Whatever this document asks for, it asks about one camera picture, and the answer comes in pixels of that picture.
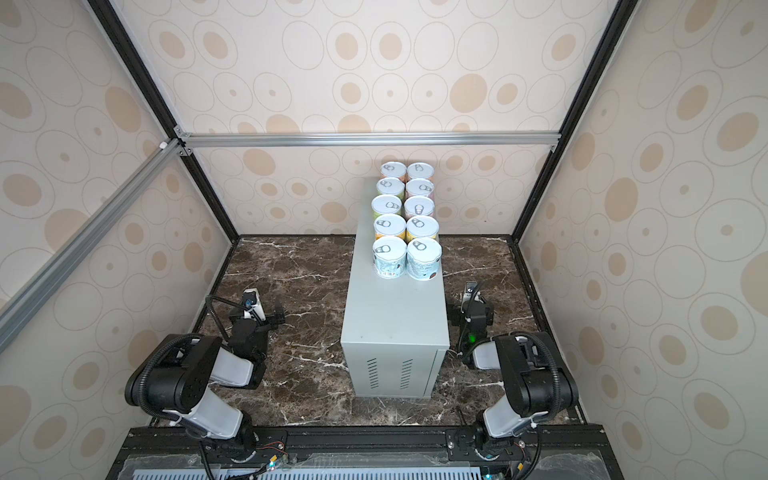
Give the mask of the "teal labelled can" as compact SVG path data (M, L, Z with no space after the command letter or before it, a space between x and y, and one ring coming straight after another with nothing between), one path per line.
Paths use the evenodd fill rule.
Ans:
M396 236L382 236L374 241L374 267L376 273L384 279L401 277L406 270L407 245Z

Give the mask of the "yellow orange labelled can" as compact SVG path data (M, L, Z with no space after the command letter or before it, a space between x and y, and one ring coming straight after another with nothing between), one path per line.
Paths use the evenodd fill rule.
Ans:
M407 222L399 214L383 214L374 219L373 228L376 239L385 236L405 239Z

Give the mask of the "pink orange labelled can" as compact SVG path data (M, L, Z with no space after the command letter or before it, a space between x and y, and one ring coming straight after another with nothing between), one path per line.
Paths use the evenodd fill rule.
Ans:
M407 167L399 161L388 161L381 165L380 174L382 178L397 178L405 182L407 179Z

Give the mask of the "light blue labelled can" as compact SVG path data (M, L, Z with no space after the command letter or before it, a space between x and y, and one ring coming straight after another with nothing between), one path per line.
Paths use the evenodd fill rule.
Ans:
M442 247L431 237L414 238L407 245L408 275L418 281L435 278L441 267Z

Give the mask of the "white red labelled can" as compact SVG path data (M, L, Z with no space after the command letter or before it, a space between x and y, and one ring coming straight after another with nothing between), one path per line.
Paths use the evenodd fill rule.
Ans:
M409 180L405 185L406 197L424 196L430 199L434 198L435 185L432 181L424 178L415 178Z

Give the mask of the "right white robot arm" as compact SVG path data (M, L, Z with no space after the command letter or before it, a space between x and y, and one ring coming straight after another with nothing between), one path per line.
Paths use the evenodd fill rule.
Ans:
M576 405L578 387L552 337L545 332L490 336L494 309L473 296L448 305L449 322L459 328L457 356L470 369L499 371L503 396L475 422L477 449L519 438L539 423Z

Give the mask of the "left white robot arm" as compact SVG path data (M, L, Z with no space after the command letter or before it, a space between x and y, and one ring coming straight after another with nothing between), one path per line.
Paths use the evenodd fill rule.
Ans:
M262 319L251 308L234 322L228 342L199 333L166 336L126 382L126 403L183 427L204 445L247 457L258 442L251 416L211 386L257 389L266 372L269 332L284 322L281 306Z

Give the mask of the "lime green labelled can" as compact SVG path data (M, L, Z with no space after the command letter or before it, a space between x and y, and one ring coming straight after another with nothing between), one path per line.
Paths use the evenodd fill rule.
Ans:
M372 199L371 209L374 219L387 214L401 215L402 201L395 195L378 195Z

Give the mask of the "orange tomato labelled can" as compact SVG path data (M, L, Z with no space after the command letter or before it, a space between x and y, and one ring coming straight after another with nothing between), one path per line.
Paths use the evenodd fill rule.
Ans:
M432 165L425 162L414 162L407 166L407 176L409 180L425 179L431 181L435 174Z

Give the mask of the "purple pink labelled can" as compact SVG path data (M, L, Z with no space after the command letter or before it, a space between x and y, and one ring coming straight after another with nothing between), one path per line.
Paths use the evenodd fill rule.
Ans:
M403 204L404 216L407 220L410 220L415 216L432 217L434 215L434 210L434 201L427 196L410 196Z

